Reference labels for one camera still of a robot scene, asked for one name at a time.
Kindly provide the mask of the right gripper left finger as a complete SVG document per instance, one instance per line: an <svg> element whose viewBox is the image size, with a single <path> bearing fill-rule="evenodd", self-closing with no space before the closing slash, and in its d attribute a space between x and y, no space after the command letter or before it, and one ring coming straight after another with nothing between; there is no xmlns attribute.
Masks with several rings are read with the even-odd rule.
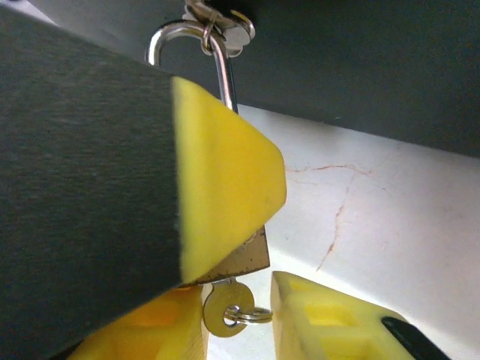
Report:
<svg viewBox="0 0 480 360"><path fill-rule="evenodd" d="M202 291L169 291L91 334L68 358L204 359Z"/></svg>

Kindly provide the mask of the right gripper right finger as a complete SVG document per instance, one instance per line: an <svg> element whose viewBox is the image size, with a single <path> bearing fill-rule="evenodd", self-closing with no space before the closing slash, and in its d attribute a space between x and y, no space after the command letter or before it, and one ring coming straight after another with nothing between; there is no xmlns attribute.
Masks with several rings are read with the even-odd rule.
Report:
<svg viewBox="0 0 480 360"><path fill-rule="evenodd" d="M399 313L285 271L271 274L277 359L447 359Z"/></svg>

